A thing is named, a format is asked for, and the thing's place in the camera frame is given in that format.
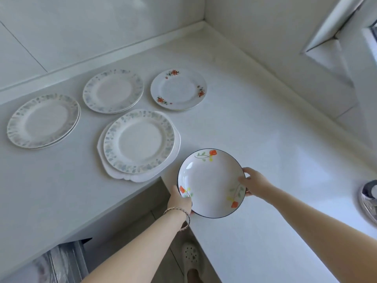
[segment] painted bowl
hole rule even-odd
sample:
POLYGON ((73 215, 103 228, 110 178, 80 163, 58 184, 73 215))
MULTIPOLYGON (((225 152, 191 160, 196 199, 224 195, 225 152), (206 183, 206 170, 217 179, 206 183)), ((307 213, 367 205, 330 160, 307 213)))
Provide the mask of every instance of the painted bowl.
POLYGON ((231 155, 202 149, 183 162, 177 186, 182 197, 191 197, 193 212, 218 219, 233 213, 245 198, 246 189, 238 182, 239 176, 245 174, 231 155))

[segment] red floral plate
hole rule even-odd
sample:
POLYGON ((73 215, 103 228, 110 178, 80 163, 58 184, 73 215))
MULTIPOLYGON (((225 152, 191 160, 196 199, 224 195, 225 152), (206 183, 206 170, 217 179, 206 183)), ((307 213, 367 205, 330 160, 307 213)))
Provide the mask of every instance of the red floral plate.
POLYGON ((218 149, 202 149, 183 162, 178 189, 182 197, 191 197, 196 214, 218 219, 238 209, 245 197, 239 176, 245 174, 231 155, 218 149))
POLYGON ((150 92, 160 106, 171 110, 186 110, 203 101, 207 95, 207 84, 195 71, 170 69, 153 80, 150 92))

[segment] hand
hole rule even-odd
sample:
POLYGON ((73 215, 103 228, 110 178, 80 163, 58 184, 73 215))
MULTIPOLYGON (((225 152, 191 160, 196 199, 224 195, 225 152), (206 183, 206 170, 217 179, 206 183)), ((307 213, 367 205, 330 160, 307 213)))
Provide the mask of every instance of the hand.
POLYGON ((188 214, 190 214, 191 206, 192 206, 191 198, 190 197, 182 198, 181 194, 178 191, 177 186, 172 186, 170 190, 170 199, 167 203, 167 208, 173 208, 173 207, 181 208, 187 211, 188 214))
POLYGON ((269 191, 276 189, 261 173, 252 168, 242 168, 249 174, 247 178, 239 177, 238 181, 246 187, 246 196, 255 195, 264 198, 269 191))

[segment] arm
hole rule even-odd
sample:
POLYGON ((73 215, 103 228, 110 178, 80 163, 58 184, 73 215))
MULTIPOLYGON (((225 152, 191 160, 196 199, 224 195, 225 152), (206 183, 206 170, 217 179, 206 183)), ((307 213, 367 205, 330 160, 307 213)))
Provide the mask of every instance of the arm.
MULTIPOLYGON (((167 207, 191 211, 191 198, 182 198, 176 186, 167 207)), ((176 233, 186 220, 181 210, 170 210, 142 234, 116 252, 82 283, 150 283, 176 233)))
POLYGON ((276 188, 259 172, 239 178, 248 195, 272 204, 341 283, 375 282, 377 241, 276 188))

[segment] bowl rim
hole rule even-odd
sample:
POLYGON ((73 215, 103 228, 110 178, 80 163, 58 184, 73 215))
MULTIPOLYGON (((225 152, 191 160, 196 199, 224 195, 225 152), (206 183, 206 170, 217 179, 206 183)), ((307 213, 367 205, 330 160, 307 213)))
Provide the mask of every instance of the bowl rim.
MULTIPOLYGON (((190 155, 188 155, 188 156, 183 160, 181 166, 179 167, 178 174, 177 174, 177 189, 178 189, 178 192, 179 192, 180 195, 181 195, 181 192, 179 191, 178 179, 179 179, 179 173, 180 173, 180 171, 181 171, 181 168, 182 168, 182 166, 183 166, 183 163, 187 160, 188 157, 190 157, 191 155, 195 154, 196 152, 199 152, 199 151, 202 151, 202 150, 207 150, 207 149, 212 149, 212 150, 216 150, 216 151, 221 151, 221 152, 224 152, 225 154, 228 154, 230 157, 232 157, 232 158, 237 162, 237 164, 238 164, 238 165, 240 166, 240 168, 242 169, 242 166, 241 166, 241 165, 239 164, 239 162, 235 159, 235 157, 233 157, 232 155, 230 155, 229 153, 227 153, 227 152, 225 152, 225 151, 223 151, 223 150, 216 149, 216 148, 202 148, 202 149, 199 149, 199 150, 197 150, 197 151, 195 151, 195 152, 192 152, 190 155)), ((191 211, 194 212, 194 214, 200 215, 201 217, 205 217, 205 218, 207 218, 207 219, 222 219, 222 218, 224 218, 224 217, 227 217, 227 216, 231 215, 231 214, 234 213, 236 210, 238 210, 239 207, 241 206, 241 204, 243 203, 243 200, 245 199, 245 197, 246 197, 246 187, 245 187, 245 195, 244 195, 243 198, 242 198, 242 202, 240 202, 240 204, 238 205, 238 207, 237 207, 234 211, 232 211, 230 214, 224 215, 223 217, 206 217, 205 215, 198 214, 195 210, 191 210, 191 211)))

